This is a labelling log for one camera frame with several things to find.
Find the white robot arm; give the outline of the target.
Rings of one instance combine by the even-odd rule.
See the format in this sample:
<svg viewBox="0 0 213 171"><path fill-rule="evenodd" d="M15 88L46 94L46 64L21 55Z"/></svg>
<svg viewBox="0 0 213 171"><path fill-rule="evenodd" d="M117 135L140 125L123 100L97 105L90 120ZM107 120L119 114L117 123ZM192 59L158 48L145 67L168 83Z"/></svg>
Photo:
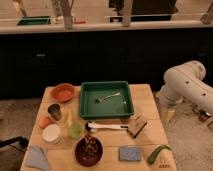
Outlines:
<svg viewBox="0 0 213 171"><path fill-rule="evenodd" d="M213 87L203 82L205 75L206 69L199 61L174 66L164 73L165 84L157 93L160 118L164 124L172 118L183 98L213 114Z"/></svg>

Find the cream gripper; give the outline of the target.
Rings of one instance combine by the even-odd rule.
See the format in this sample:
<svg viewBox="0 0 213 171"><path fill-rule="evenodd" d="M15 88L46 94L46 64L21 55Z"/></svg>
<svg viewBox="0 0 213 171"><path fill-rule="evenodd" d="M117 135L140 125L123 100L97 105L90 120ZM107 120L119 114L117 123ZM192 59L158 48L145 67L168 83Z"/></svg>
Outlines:
<svg viewBox="0 0 213 171"><path fill-rule="evenodd" d="M160 118L163 124L168 123L175 113L174 107L160 106Z"/></svg>

